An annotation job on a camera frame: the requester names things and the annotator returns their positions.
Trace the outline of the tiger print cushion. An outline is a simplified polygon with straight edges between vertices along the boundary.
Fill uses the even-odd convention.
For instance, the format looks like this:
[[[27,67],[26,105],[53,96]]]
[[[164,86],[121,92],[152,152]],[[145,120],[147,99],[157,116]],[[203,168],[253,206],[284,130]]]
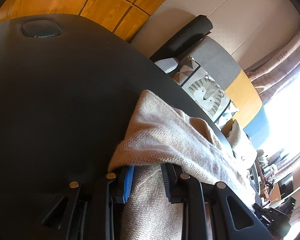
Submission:
[[[215,79],[192,57],[173,80],[220,129],[239,111]]]

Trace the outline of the deer print cushion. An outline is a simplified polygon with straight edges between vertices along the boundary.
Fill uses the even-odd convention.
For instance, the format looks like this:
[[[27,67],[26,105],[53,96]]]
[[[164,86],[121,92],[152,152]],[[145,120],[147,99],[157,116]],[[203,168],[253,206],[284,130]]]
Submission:
[[[253,147],[237,120],[234,120],[226,138],[231,145],[236,159],[239,160],[245,169],[250,169],[257,158],[257,150]]]

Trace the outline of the black padded table mat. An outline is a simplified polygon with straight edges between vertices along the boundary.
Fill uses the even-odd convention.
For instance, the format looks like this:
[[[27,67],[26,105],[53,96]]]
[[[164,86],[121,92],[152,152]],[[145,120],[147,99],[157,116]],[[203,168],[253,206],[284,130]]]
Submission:
[[[0,239],[42,239],[55,198],[107,174],[146,89],[207,120],[151,60],[91,20],[0,23]]]

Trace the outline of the wooden side desk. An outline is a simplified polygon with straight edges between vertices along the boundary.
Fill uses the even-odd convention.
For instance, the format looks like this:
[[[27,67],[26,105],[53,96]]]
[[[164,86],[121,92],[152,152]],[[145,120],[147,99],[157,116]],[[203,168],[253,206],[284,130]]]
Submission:
[[[274,180],[276,168],[268,165],[268,159],[264,150],[257,150],[256,166],[256,185],[258,194],[262,200],[262,206],[271,206],[281,200],[278,183]]]

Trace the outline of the black rolled mat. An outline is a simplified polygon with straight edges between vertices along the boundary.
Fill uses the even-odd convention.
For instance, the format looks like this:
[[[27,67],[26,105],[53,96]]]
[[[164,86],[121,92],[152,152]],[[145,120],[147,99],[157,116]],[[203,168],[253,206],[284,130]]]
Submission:
[[[165,42],[149,59],[153,62],[177,58],[213,29],[212,22],[205,15],[198,15]]]

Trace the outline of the beige knit sweater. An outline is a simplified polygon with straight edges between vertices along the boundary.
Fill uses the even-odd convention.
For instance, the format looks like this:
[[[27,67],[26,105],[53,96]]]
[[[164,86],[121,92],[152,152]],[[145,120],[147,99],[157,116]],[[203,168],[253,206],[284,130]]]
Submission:
[[[108,168],[135,168],[122,214],[121,239],[181,238],[183,206],[171,204],[166,197],[163,163],[178,165],[203,183],[225,182],[247,207],[255,202],[247,169],[225,149],[207,122],[145,90]]]

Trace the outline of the patterned window curtain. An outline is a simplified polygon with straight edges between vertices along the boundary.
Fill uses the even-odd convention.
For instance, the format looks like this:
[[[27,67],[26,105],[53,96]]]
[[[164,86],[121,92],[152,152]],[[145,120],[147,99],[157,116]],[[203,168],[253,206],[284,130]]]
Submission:
[[[300,74],[300,30],[285,45],[247,68],[245,74],[265,105]]]

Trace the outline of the grey yellow blue sofa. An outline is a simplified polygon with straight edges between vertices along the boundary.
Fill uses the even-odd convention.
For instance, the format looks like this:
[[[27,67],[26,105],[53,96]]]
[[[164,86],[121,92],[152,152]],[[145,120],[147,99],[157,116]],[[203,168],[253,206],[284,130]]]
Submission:
[[[263,103],[249,78],[233,57],[215,40],[206,36],[177,58],[155,61],[172,78],[186,60],[192,57],[225,91],[239,111],[221,129],[224,135],[230,131],[234,120],[259,148],[269,137],[269,123]]]

